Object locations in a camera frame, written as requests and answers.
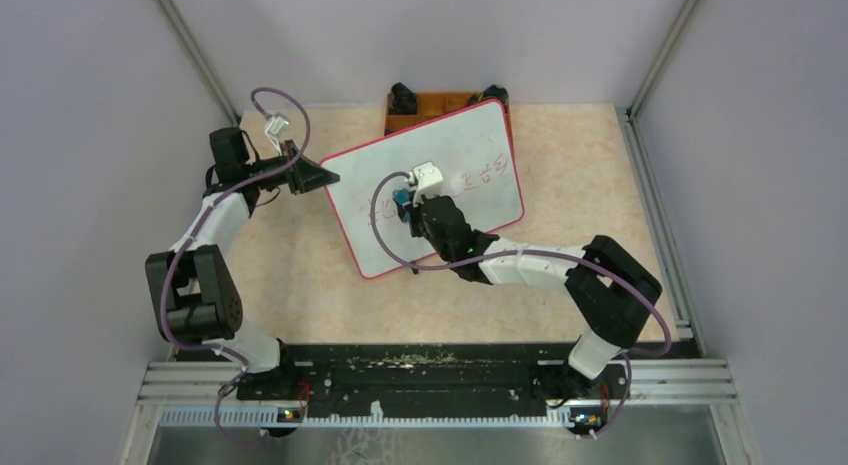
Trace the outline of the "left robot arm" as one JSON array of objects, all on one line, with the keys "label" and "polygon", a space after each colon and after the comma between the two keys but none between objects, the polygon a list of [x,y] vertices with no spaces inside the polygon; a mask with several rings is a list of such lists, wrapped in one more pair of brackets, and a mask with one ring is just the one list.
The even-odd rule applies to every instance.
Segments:
[{"label": "left robot arm", "polygon": [[240,385],[277,399],[292,396],[300,373],[286,344],[248,323],[225,256],[259,205],[264,191],[293,195],[339,182],[338,174],[304,157],[291,141],[279,156],[262,159],[239,127],[209,135],[214,164],[201,210],[168,250],[150,255],[145,273],[160,335],[181,351],[211,352],[239,366]]}]

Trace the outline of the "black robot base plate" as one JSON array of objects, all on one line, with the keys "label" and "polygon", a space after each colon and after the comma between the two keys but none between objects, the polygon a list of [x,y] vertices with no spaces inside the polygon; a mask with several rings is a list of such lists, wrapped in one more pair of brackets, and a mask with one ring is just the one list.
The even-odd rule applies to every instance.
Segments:
[{"label": "black robot base plate", "polygon": [[508,419],[543,417],[553,406],[610,402],[625,371],[611,364],[594,379],[570,375],[570,343],[288,345],[298,383],[240,385],[236,402],[293,402],[309,418]]}]

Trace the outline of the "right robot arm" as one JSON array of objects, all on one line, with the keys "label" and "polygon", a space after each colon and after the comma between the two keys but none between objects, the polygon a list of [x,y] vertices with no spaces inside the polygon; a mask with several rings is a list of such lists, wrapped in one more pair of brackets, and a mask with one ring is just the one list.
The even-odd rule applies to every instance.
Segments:
[{"label": "right robot arm", "polygon": [[614,239],[597,235],[583,247],[536,247],[474,229],[449,196],[414,202],[396,191],[402,222],[426,240],[459,278],[486,285],[525,285],[566,293],[587,324],[563,370],[576,397],[590,396],[602,371],[638,341],[657,315],[659,281]]}]

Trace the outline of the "blue whiteboard eraser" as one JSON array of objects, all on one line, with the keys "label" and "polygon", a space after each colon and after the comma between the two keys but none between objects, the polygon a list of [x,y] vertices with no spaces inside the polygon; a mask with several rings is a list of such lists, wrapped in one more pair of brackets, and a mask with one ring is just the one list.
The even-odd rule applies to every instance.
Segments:
[{"label": "blue whiteboard eraser", "polygon": [[411,192],[408,189],[396,189],[392,193],[392,200],[396,205],[398,218],[402,223],[408,223],[410,220]]}]

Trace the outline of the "pink framed whiteboard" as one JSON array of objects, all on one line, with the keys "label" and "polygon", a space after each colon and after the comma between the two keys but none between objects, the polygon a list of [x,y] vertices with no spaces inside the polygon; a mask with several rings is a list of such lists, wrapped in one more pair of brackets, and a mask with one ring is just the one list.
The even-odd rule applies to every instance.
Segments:
[{"label": "pink framed whiteboard", "polygon": [[495,99],[330,155],[320,164],[340,179],[327,193],[362,278],[377,278],[400,266],[378,245],[375,231],[405,260],[433,255],[433,248],[411,237],[398,216],[392,193],[404,187],[404,180],[377,187],[387,175],[408,173],[427,162],[441,171],[444,194],[473,228],[493,232],[523,218],[506,111]]}]

